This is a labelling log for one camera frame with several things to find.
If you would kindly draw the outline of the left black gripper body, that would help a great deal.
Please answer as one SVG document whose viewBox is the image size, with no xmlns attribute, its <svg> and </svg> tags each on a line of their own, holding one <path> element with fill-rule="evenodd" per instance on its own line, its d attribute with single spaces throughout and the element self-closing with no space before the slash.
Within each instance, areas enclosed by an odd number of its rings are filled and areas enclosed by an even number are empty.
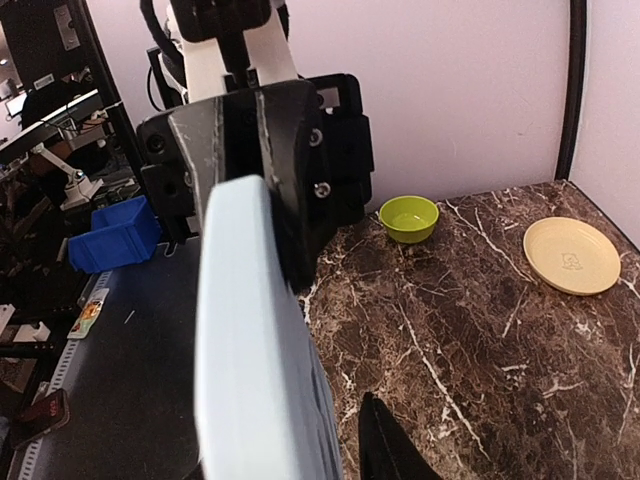
<svg viewBox="0 0 640 480">
<path fill-rule="evenodd" d="M 374 156 L 369 118 L 363 113 L 360 84 L 351 74 L 311 78 L 320 107 L 323 135 L 320 147 L 327 154 L 336 220 L 340 226 L 358 222 L 372 198 Z M 257 145 L 255 95 L 234 89 L 225 95 L 224 145 L 231 164 L 224 179 L 263 174 Z M 187 165 L 165 110 L 137 127 L 143 163 L 141 174 L 147 197 L 170 240 L 186 240 L 195 229 L 187 219 L 195 215 L 192 187 L 187 184 Z"/>
</svg>

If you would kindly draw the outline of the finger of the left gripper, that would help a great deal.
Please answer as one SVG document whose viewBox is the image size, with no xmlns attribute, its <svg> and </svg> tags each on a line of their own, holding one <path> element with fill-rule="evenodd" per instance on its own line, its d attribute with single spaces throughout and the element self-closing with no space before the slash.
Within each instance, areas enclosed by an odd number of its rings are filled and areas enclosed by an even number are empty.
<svg viewBox="0 0 640 480">
<path fill-rule="evenodd" d="M 261 177 L 271 200 L 271 219 L 283 277 L 295 293 L 316 275 L 309 163 L 318 126 L 316 90 L 305 80 L 223 97 L 225 180 Z"/>
<path fill-rule="evenodd" d="M 204 235 L 211 191 L 225 176 L 224 104 L 213 97 L 184 105 L 168 123 L 187 168 L 199 233 Z"/>
</svg>

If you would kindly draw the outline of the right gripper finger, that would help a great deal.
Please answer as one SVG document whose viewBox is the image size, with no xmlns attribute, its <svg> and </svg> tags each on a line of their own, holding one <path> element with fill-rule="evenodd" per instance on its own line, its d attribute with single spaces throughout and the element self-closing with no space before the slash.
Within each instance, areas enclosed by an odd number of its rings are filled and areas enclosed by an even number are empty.
<svg viewBox="0 0 640 480">
<path fill-rule="evenodd" d="M 386 404 L 371 392 L 358 415 L 361 479 L 440 479 Z"/>
</svg>

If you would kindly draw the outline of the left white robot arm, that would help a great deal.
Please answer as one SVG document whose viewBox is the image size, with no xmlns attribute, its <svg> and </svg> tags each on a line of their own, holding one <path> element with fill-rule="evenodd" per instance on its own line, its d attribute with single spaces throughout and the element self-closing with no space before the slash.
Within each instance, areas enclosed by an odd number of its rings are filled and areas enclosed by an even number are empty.
<svg viewBox="0 0 640 480">
<path fill-rule="evenodd" d="M 142 122 L 144 185 L 177 242 L 203 218 L 214 188 L 259 178 L 279 261 L 294 292 L 309 288 L 338 228 L 372 197 L 370 123 L 350 74 L 304 78 L 282 1 L 175 1 L 162 27 L 140 10 L 161 53 L 182 72 L 181 105 Z"/>
</svg>

